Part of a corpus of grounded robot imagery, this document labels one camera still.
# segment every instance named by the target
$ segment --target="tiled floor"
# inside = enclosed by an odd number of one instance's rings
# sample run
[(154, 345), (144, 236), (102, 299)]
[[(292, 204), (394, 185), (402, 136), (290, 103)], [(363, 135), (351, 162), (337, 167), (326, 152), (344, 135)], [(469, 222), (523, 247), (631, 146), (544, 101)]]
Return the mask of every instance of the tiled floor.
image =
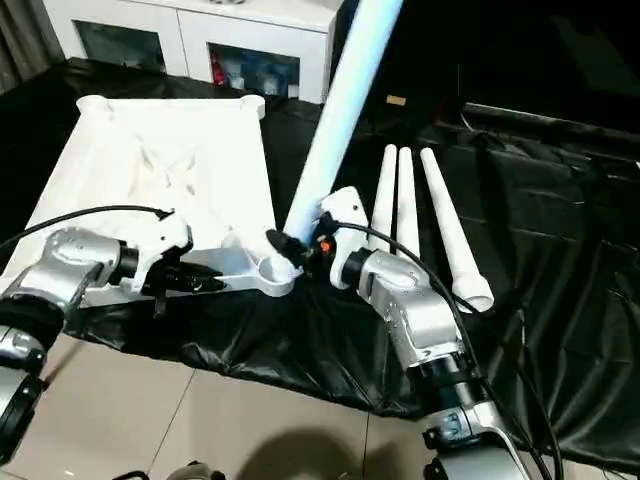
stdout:
[[(61, 337), (18, 455), (0, 480), (164, 480), (192, 460), (229, 479), (421, 480), (420, 426)], [(568, 480), (605, 480), (567, 464)]]

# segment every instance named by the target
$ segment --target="white pipe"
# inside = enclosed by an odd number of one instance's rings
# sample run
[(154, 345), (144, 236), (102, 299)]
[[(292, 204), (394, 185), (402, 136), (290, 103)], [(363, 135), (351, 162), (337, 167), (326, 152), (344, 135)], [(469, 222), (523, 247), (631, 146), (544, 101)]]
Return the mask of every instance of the white pipe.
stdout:
[(442, 242), (447, 251), (449, 268), (453, 276), (451, 290), (479, 311), (489, 310), (493, 306), (491, 287), (478, 271), (478, 266), (451, 201), (447, 185), (442, 178), (436, 157), (430, 148), (422, 150), (420, 157), (427, 175), (433, 208), (438, 218)]
[[(402, 245), (420, 256), (420, 237), (418, 235), (418, 209), (416, 207), (416, 187), (413, 180), (413, 156), (411, 149), (400, 149), (398, 161), (398, 218), (396, 239)], [(398, 256), (407, 256), (398, 252)]]
[[(371, 228), (385, 235), (391, 235), (391, 221), (393, 219), (393, 192), (396, 186), (396, 163), (398, 149), (395, 145), (387, 145), (382, 158), (380, 180), (376, 191), (376, 203), (373, 206)], [(371, 250), (389, 251), (389, 244), (378, 237), (369, 236)]]
[(333, 187), (403, 0), (361, 0), (296, 190), (284, 232), (308, 243)]

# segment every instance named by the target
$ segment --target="black plastic sheet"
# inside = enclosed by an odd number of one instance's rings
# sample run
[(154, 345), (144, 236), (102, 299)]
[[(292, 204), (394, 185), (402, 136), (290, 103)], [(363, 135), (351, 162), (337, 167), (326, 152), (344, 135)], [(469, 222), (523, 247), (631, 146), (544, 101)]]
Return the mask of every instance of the black plastic sheet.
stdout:
[[(211, 86), (192, 80), (74, 60), (1, 97), (5, 237), (23, 228), (78, 118), (75, 101), (89, 94), (214, 96)], [(279, 225), (318, 114), (299, 102), (267, 105), (262, 133)], [(337, 180), (336, 188), (358, 188), (369, 214), (384, 146), (401, 141), (395, 120), (362, 119)], [(426, 144), (496, 297), (491, 318), (469, 319), (469, 328), (498, 394), (542, 440), (538, 414), (486, 322), (519, 353), (568, 458), (640, 470), (640, 170), (579, 151), (446, 129), (427, 129), (412, 146), (417, 153)], [(415, 172), (422, 258), (450, 282), (418, 161)], [(10, 252), (2, 255), (6, 262)], [(166, 318), (152, 314), (151, 302), (87, 309), (66, 330), (123, 352), (379, 415), (421, 415), (382, 322), (354, 292), (302, 280), (281, 299), (253, 291), (179, 298), (169, 300)]]

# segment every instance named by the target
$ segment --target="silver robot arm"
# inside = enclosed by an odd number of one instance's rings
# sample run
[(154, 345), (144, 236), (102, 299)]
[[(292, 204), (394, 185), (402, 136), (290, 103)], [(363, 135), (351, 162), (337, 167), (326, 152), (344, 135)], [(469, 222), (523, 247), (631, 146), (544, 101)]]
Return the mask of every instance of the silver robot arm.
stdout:
[(310, 247), (270, 231), (272, 245), (297, 268), (326, 275), (336, 288), (357, 289), (384, 321), (400, 365), (426, 412), (424, 438), (438, 457), (425, 468), (433, 480), (530, 480), (502, 418), (467, 351), (447, 301), (413, 261), (370, 251), (357, 191), (325, 198)]
[(220, 272), (180, 260), (192, 245), (177, 216), (158, 222), (135, 248), (78, 228), (47, 239), (40, 260), (0, 296), (0, 465), (11, 460), (33, 418), (47, 388), (39, 378), (47, 352), (87, 288), (127, 279), (133, 292), (156, 297), (156, 312), (167, 291), (224, 288)]

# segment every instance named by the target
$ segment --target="cabinet door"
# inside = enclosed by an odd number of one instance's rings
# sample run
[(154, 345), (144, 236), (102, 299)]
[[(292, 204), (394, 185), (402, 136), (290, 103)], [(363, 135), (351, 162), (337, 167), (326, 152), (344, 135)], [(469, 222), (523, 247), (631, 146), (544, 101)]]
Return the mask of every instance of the cabinet door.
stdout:
[(239, 18), (179, 11), (190, 76), (213, 81), (211, 46), (224, 45), (299, 59), (300, 99), (325, 99), (333, 31), (329, 34)]
[(65, 57), (188, 76), (177, 12), (126, 0), (44, 0)]

